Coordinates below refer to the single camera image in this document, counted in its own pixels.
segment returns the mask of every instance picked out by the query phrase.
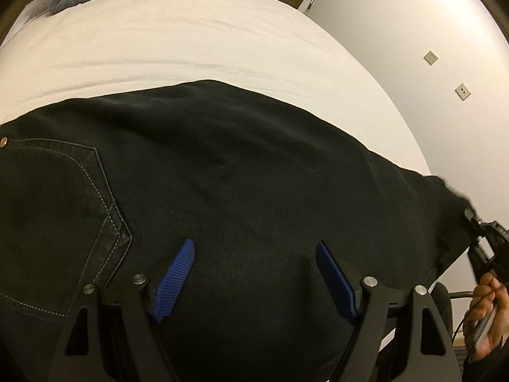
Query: hand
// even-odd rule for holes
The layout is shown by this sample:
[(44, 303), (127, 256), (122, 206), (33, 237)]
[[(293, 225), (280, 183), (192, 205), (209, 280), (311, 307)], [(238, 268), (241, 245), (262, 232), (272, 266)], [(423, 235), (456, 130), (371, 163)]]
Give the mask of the hand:
[(507, 288), (486, 273), (480, 279), (479, 285), (474, 289), (474, 298), (470, 302), (470, 308), (482, 300), (470, 313), (467, 312), (463, 323), (463, 334), (466, 336), (470, 329), (470, 323), (482, 320), (493, 310), (493, 302), (497, 298), (498, 312), (487, 337), (481, 341), (478, 350), (470, 357), (470, 363), (478, 362), (488, 356), (500, 344), (504, 331), (509, 325), (509, 294)]

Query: rivet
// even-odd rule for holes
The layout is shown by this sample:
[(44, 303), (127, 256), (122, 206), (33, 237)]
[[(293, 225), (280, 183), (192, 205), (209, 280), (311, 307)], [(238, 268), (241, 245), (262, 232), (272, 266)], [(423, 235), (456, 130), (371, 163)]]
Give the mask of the rivet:
[(143, 284), (146, 281), (147, 281), (147, 276), (144, 274), (135, 274), (134, 277), (132, 278), (132, 282), (134, 284)]
[(418, 286), (415, 287), (415, 292), (417, 294), (420, 294), (421, 296), (424, 296), (428, 292), (428, 289), (419, 284)]
[(95, 285), (93, 284), (87, 284), (85, 287), (83, 287), (83, 293), (85, 294), (92, 294), (95, 291)]
[(375, 287), (378, 284), (378, 280), (375, 279), (374, 277), (371, 277), (370, 275), (364, 277), (363, 282), (367, 287)]

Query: white wall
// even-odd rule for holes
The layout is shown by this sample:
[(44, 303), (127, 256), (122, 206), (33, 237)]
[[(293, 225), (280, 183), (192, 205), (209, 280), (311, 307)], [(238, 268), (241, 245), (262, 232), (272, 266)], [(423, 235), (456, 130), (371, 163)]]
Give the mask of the white wall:
[[(509, 45), (480, 0), (315, 0), (309, 17), (385, 89), (432, 173), (509, 227)], [(462, 82), (472, 92), (464, 102)], [(442, 281), (474, 286), (465, 259)]]

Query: mattress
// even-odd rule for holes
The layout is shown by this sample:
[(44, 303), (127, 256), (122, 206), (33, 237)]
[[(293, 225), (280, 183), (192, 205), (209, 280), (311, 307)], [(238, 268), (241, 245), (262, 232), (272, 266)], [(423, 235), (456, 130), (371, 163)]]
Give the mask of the mattress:
[(69, 98), (213, 79), (305, 109), (404, 168), (429, 174), (376, 80), (277, 0), (93, 0), (27, 7), (0, 49), (0, 124)]

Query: wall outlet plate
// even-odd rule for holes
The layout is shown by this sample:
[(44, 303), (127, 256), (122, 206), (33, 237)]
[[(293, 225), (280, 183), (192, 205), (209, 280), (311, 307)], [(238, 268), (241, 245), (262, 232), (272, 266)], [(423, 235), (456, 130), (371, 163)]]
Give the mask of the wall outlet plate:
[(438, 57), (435, 53), (433, 53), (431, 50), (428, 52), (426, 56), (424, 56), (424, 59), (432, 65), (434, 62), (438, 60)]
[(456, 88), (456, 93), (460, 95), (462, 100), (465, 100), (470, 96), (470, 90), (468, 90), (467, 86), (465, 86), (463, 83)]

